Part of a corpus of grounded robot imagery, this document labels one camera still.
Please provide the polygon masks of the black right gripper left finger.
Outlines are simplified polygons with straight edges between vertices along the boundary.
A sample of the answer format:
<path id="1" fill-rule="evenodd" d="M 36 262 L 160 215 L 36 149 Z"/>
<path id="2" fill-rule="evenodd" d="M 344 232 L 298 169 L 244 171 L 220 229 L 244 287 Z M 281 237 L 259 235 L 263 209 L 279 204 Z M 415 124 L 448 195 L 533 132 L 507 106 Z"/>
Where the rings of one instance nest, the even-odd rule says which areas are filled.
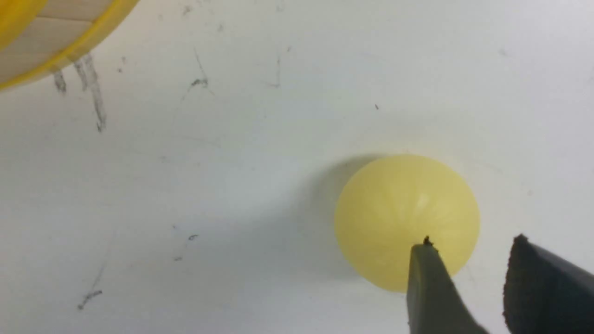
<path id="1" fill-rule="evenodd" d="M 429 236 L 410 249 L 407 314 L 412 334 L 485 334 L 460 297 Z"/>

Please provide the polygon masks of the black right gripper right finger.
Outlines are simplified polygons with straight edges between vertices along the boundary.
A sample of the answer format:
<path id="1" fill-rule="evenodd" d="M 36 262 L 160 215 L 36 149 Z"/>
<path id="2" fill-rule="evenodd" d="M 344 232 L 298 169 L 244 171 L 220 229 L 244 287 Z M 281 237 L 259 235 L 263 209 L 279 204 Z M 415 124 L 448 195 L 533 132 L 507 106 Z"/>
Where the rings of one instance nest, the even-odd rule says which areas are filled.
<path id="1" fill-rule="evenodd" d="M 503 305 L 512 334 L 591 334 L 594 276 L 518 235 L 510 250 Z"/>

